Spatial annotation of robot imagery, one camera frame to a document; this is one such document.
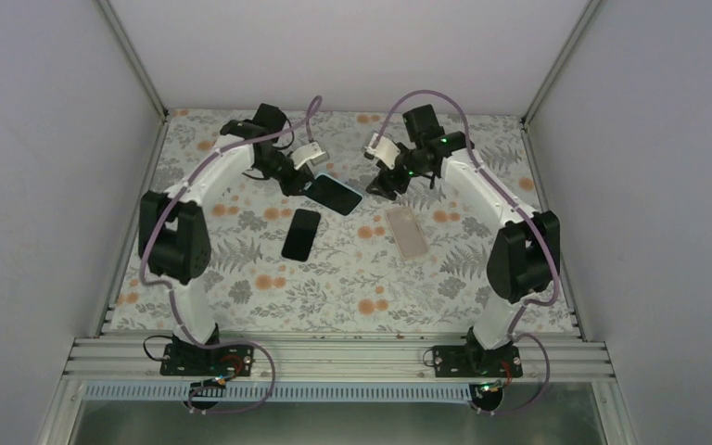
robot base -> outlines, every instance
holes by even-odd
[[[206,342],[214,345],[220,341],[220,331],[215,327],[214,333]],[[238,377],[249,377],[252,369],[252,357],[255,350],[250,346],[235,345],[216,350],[203,350],[195,345],[173,336],[172,343],[165,346],[160,375],[184,376],[217,376],[233,373],[235,360],[238,357],[243,363]]]
[[[432,356],[435,364],[435,377],[506,378],[502,362],[509,365],[512,378],[523,376],[520,351],[516,346],[506,345],[490,352],[493,356],[490,357],[489,365],[482,366],[476,371],[465,345],[434,346]]]

gray flower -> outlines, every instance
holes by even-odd
[[[455,299],[463,288],[465,288],[463,280],[450,276],[438,285],[438,293],[444,297],[449,297],[449,299]]]
[[[263,230],[268,227],[268,223],[262,218],[255,215],[252,210],[244,210],[238,215],[238,226],[244,230],[249,229],[252,231]]]
[[[152,188],[162,191],[176,184],[184,177],[184,170],[181,167],[160,167],[154,171]]]
[[[206,289],[206,292],[212,290],[214,285],[221,283],[224,279],[219,272],[213,270],[204,272],[201,277],[203,278],[203,288]]]
[[[483,308],[484,305],[487,304],[487,299],[490,298],[490,291],[491,289],[489,286],[480,287],[477,290],[477,297],[474,299],[474,301]]]
[[[234,299],[236,304],[244,304],[252,297],[252,290],[249,288],[249,281],[236,281],[228,291],[228,297]]]
[[[484,237],[490,235],[490,229],[481,222],[478,222],[473,216],[466,216],[463,219],[463,230],[469,236],[476,235]]]

white wall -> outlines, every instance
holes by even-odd
[[[0,444],[99,314],[158,121],[95,2],[0,0]]]
[[[712,2],[608,0],[531,133],[640,443],[712,443]]]
[[[306,108],[321,94],[325,109],[381,110],[432,88],[470,113],[522,115],[588,2],[111,3],[171,108]]]

smartphone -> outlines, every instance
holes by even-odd
[[[289,260],[306,261],[310,257],[312,241],[318,232],[321,214],[317,211],[298,209],[293,214],[287,231],[282,256]]]
[[[348,216],[362,202],[359,192],[325,173],[319,173],[304,189],[304,196],[343,216]]]

table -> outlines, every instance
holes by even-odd
[[[253,113],[175,110],[151,189],[164,190],[192,171],[211,150],[223,124]],[[304,116],[303,111],[286,114],[292,121]],[[314,170],[363,191],[377,167],[363,157],[362,147],[384,118],[379,113],[318,113],[311,121],[313,135],[330,160]],[[518,119],[469,116],[468,120],[471,138],[489,167],[520,198],[538,208]],[[462,127],[456,115],[439,115],[439,121],[447,132]],[[387,136],[407,143],[399,115],[392,118]],[[290,149],[306,140],[306,134],[299,132]],[[283,138],[278,145],[289,141]],[[393,244],[385,212],[399,205],[413,209],[430,246],[420,259],[403,261]],[[280,256],[295,209],[323,215],[307,262]],[[274,181],[239,176],[205,211],[212,257],[202,279],[223,330],[316,336],[464,333],[484,303],[498,298],[485,272],[494,234],[474,217],[471,204],[463,202],[457,190],[440,181],[430,189],[427,180],[416,178],[408,193],[395,202],[365,194],[362,204],[343,217],[305,197],[284,197]],[[161,286],[145,288],[137,279],[140,261],[134,245],[110,329],[172,329],[166,292]],[[517,331],[571,332],[563,296],[551,308],[529,307]]]

